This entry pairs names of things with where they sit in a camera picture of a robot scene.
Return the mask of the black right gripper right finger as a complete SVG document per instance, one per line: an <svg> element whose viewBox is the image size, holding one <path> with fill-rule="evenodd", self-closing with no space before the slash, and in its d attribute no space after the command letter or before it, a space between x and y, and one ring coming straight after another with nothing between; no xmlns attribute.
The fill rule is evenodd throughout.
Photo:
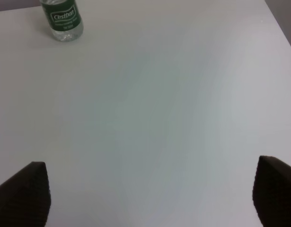
<svg viewBox="0 0 291 227"><path fill-rule="evenodd" d="M276 157L260 156L252 199L264 227L291 227L291 166Z"/></svg>

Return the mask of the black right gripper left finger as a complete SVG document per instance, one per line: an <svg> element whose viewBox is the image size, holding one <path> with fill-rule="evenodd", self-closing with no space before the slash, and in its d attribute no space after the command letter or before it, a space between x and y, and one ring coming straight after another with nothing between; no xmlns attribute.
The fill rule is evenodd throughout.
<svg viewBox="0 0 291 227"><path fill-rule="evenodd" d="M31 162L0 185L0 227L44 227L50 207L45 162Z"/></svg>

